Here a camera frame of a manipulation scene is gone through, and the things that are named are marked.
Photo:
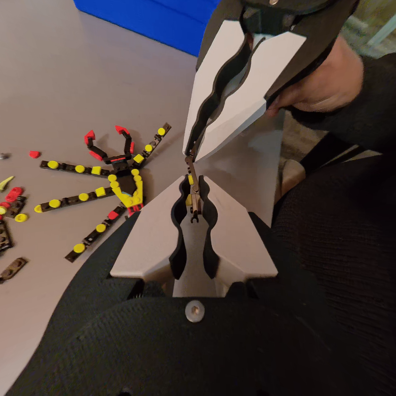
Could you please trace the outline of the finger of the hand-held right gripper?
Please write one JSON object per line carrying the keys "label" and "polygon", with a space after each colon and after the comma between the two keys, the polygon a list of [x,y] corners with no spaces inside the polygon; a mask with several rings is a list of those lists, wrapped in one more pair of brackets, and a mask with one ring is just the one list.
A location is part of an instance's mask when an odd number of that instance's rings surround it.
{"label": "finger of the hand-held right gripper", "polygon": [[185,136],[184,155],[200,142],[207,122],[220,112],[229,82],[246,65],[250,47],[239,20],[224,20],[195,74]]}
{"label": "finger of the hand-held right gripper", "polygon": [[265,113],[265,95],[305,41],[305,36],[285,32],[256,45],[244,78],[222,100],[221,111],[205,128],[195,161],[220,150]]}

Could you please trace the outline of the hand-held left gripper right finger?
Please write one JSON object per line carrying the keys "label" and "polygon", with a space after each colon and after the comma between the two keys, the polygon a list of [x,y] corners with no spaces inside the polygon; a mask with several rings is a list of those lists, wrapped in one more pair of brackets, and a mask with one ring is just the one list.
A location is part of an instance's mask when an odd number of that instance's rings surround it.
{"label": "hand-held left gripper right finger", "polygon": [[200,176],[202,216],[208,224],[206,274],[230,287],[235,282],[276,277],[278,270],[248,210],[209,177]]}

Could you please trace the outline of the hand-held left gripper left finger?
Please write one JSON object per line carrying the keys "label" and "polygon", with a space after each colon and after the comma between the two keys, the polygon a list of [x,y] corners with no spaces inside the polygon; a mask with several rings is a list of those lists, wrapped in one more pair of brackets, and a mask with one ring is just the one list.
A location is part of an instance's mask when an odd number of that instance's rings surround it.
{"label": "hand-held left gripper left finger", "polygon": [[135,224],[111,269],[111,276],[180,279],[186,265],[181,222],[187,214],[189,193],[188,176],[182,176],[132,216]]}

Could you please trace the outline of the black yellow lego leg segment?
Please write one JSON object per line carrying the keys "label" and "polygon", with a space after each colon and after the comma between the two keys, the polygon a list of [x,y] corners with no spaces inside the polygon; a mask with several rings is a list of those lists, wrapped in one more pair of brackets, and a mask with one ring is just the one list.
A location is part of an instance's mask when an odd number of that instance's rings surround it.
{"label": "black yellow lego leg segment", "polygon": [[188,170],[188,178],[191,185],[191,223],[194,220],[199,223],[198,216],[202,214],[202,207],[201,207],[201,198],[200,198],[200,186],[199,186],[199,178],[196,175],[196,171],[194,168],[194,156],[196,154],[196,147],[194,146],[191,150],[189,155],[186,156],[185,162],[187,164]]}

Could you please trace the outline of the black yellow red lego model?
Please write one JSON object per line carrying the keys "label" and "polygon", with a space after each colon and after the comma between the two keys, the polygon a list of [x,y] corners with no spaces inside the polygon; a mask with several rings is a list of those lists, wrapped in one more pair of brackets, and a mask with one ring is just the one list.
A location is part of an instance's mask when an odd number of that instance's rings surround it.
{"label": "black yellow red lego model", "polygon": [[124,152],[119,156],[110,157],[106,152],[96,147],[94,145],[96,139],[94,131],[91,130],[84,136],[84,142],[90,151],[90,155],[104,164],[110,165],[112,167],[111,170],[104,169],[102,166],[74,166],[54,160],[43,160],[40,163],[40,168],[44,170],[63,171],[66,173],[104,178],[108,180],[110,186],[100,187],[95,191],[81,193],[76,196],[52,199],[49,202],[37,205],[34,208],[37,213],[45,213],[109,196],[116,196],[120,200],[120,204],[109,212],[107,217],[65,256],[65,259],[71,263],[82,255],[89,246],[100,239],[126,211],[129,215],[133,215],[142,210],[145,204],[145,197],[143,195],[143,181],[140,175],[140,169],[171,130],[171,126],[165,123],[160,127],[153,140],[144,147],[141,154],[134,154],[135,143],[132,141],[131,135],[126,128],[115,126],[115,129],[125,139]]}

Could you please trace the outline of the dark brown long lego plate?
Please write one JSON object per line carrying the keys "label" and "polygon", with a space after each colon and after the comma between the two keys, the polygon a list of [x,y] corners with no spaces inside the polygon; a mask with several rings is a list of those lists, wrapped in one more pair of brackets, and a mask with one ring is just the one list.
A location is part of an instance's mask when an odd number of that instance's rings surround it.
{"label": "dark brown long lego plate", "polygon": [[19,257],[11,262],[0,274],[0,284],[11,280],[27,263],[29,260]]}

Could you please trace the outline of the pile of loose lego pieces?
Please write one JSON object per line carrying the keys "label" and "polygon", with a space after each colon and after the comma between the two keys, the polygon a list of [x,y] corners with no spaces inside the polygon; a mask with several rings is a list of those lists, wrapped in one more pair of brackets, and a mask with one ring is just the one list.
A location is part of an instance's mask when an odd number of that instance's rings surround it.
{"label": "pile of loose lego pieces", "polygon": [[0,203],[0,254],[14,246],[8,220],[24,223],[29,219],[28,214],[22,211],[25,208],[27,197],[23,195],[22,187],[13,187]]}

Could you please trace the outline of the person's right hand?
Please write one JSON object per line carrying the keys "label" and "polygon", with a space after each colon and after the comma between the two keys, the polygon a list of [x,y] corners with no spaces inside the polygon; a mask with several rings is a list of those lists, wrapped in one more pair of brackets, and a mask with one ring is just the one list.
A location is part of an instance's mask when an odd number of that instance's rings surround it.
{"label": "person's right hand", "polygon": [[310,75],[285,88],[266,110],[273,117],[288,106],[305,112],[331,112],[351,103],[360,93],[364,64],[339,35],[325,61]]}

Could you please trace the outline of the blue plastic bin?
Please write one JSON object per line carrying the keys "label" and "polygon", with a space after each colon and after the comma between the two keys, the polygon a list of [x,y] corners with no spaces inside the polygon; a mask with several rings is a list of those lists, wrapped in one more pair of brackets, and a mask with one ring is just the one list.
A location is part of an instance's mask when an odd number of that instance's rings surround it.
{"label": "blue plastic bin", "polygon": [[79,11],[198,56],[219,0],[75,0]]}

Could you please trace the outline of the person's black knit clothing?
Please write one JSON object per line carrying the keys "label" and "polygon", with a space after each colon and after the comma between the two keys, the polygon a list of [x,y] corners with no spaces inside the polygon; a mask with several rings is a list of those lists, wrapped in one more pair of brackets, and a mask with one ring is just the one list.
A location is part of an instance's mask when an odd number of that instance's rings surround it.
{"label": "person's black knit clothing", "polygon": [[395,177],[395,152],[321,168],[286,194],[272,226],[323,288],[374,395],[395,395]]}

